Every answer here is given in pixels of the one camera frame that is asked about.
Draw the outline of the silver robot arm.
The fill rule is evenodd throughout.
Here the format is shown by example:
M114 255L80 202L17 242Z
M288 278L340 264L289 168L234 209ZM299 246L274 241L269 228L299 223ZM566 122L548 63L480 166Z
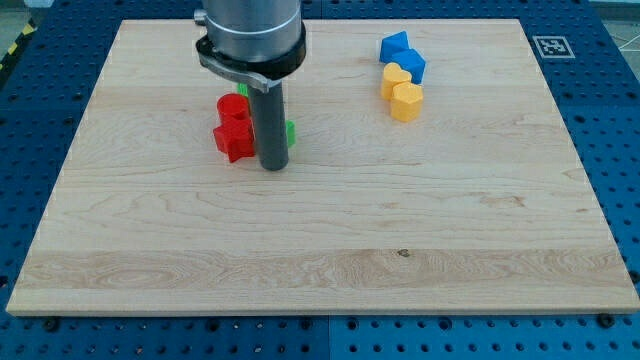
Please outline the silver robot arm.
M300 0L203 0L194 22L206 28L196 42L211 72L268 93L306 56Z

